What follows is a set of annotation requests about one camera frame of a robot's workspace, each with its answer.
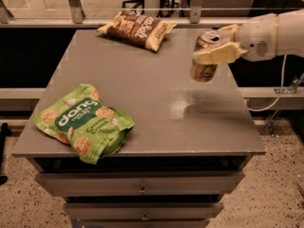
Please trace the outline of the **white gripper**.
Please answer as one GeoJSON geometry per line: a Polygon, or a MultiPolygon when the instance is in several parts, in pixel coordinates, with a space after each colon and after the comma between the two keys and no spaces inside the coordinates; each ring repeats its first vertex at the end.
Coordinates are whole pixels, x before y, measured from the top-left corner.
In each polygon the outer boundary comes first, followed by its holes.
{"type": "Polygon", "coordinates": [[[199,65],[229,64],[241,56],[250,62],[271,60],[276,56],[277,21],[277,15],[270,13],[251,18],[241,26],[219,28],[224,44],[200,43],[193,59],[199,65]]]}

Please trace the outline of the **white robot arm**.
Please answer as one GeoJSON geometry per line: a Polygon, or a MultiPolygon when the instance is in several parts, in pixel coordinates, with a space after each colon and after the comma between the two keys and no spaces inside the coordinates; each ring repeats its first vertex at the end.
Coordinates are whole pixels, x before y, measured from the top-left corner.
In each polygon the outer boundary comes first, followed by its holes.
{"type": "Polygon", "coordinates": [[[242,25],[207,29],[193,53],[199,65],[221,65],[243,58],[250,62],[279,55],[304,56],[304,9],[257,16],[242,25]]]}

